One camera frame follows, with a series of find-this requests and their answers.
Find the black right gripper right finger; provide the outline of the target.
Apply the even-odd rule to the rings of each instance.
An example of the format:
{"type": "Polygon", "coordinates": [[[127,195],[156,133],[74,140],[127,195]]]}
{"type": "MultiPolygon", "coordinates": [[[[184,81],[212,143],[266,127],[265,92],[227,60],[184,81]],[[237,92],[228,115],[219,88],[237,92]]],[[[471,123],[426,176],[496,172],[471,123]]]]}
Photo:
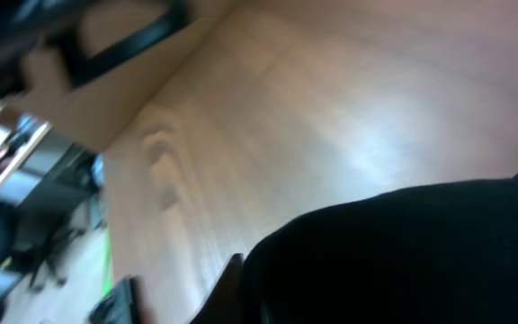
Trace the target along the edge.
{"type": "Polygon", "coordinates": [[[190,324],[239,324],[238,288],[244,256],[234,254],[227,261],[210,294],[190,324]]]}

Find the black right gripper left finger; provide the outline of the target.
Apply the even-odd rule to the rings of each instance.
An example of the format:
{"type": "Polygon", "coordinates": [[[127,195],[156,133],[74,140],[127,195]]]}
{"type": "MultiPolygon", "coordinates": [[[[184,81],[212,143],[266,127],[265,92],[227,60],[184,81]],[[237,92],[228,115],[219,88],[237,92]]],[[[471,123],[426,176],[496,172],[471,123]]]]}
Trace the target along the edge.
{"type": "Polygon", "coordinates": [[[140,324],[137,278],[121,279],[92,309],[90,324],[140,324]]]}

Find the black shorts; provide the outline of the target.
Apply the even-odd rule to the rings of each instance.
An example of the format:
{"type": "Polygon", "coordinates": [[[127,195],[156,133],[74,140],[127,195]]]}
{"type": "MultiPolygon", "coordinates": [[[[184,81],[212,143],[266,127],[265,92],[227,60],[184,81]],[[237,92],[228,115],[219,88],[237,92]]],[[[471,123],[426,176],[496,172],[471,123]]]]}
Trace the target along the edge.
{"type": "Polygon", "coordinates": [[[518,323],[518,173],[329,206],[261,240],[244,323],[518,323]]]}

